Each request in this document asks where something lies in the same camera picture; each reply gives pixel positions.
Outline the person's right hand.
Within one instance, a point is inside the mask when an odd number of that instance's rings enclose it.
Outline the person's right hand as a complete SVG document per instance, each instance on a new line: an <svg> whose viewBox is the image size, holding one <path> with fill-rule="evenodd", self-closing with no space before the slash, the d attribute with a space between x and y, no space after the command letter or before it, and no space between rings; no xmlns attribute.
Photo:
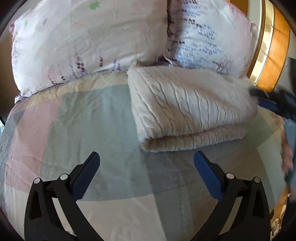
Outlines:
<svg viewBox="0 0 296 241"><path fill-rule="evenodd" d="M285 174L293 171L293 150L287 143L287 136L284 133L281 137L281 158L282 165L281 169Z"/></svg>

